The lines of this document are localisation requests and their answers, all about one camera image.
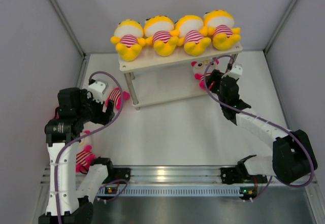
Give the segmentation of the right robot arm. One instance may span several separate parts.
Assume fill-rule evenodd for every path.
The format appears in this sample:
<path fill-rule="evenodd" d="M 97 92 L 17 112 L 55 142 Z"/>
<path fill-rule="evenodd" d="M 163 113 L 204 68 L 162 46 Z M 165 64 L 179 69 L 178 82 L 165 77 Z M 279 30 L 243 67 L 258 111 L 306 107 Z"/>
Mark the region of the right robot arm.
<path fill-rule="evenodd" d="M 271 150 L 268 156 L 249 155 L 239 160 L 238 178 L 248 182 L 255 175 L 274 176 L 286 185 L 306 175 L 313 178 L 318 164 L 307 133 L 291 131 L 257 116 L 240 99 L 238 79 L 236 73 L 218 70 L 203 78 L 208 94 L 220 104 L 224 117 L 258 137 Z"/>

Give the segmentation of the yellow frog plush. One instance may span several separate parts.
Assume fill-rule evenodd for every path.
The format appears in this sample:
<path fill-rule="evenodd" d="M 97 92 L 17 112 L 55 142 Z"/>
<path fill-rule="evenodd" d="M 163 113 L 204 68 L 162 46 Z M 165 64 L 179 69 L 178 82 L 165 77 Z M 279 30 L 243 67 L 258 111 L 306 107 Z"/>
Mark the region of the yellow frog plush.
<path fill-rule="evenodd" d="M 132 19 L 120 22 L 110 39 L 115 50 L 125 61 L 135 60 L 146 45 L 141 24 Z"/>
<path fill-rule="evenodd" d="M 160 56 L 171 55 L 179 41 L 179 31 L 175 30 L 173 21 L 163 15 L 145 20 L 144 36 L 146 44 Z"/>
<path fill-rule="evenodd" d="M 204 21 L 196 15 L 185 15 L 175 22 L 175 30 L 179 31 L 178 46 L 191 56 L 201 55 L 210 45 L 208 28 Z"/>
<path fill-rule="evenodd" d="M 239 27 L 234 27 L 235 20 L 225 10 L 213 10 L 203 16 L 204 26 L 212 39 L 215 49 L 226 51 L 241 40 Z"/>

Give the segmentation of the pink plush face down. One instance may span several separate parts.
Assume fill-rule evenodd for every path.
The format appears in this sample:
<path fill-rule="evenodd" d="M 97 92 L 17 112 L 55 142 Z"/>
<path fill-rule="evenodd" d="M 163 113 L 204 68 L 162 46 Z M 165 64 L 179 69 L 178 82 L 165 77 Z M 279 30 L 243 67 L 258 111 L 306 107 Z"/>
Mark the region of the pink plush face down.
<path fill-rule="evenodd" d="M 206 76 L 208 77 L 214 70 L 219 70 L 219 60 L 217 59 L 208 59 L 202 61 L 192 61 L 192 71 L 194 74 L 194 78 L 199 81 L 199 86 L 201 89 L 205 90 L 204 87 L 204 73 L 207 69 L 207 66 L 212 61 L 212 65 L 208 68 L 206 72 Z"/>

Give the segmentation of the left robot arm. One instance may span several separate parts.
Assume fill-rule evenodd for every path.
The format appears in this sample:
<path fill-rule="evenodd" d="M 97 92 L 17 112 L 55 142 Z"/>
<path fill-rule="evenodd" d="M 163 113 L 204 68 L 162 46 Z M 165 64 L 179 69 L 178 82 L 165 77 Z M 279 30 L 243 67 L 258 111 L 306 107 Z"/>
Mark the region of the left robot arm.
<path fill-rule="evenodd" d="M 102 183 L 114 179 L 109 158 L 98 157 L 90 162 L 86 177 L 76 186 L 76 158 L 84 124 L 110 125 L 114 103 L 105 106 L 105 89 L 77 87 L 59 91 L 58 115 L 45 126 L 50 157 L 50 190 L 45 213 L 39 223 L 91 223 L 93 202 Z"/>

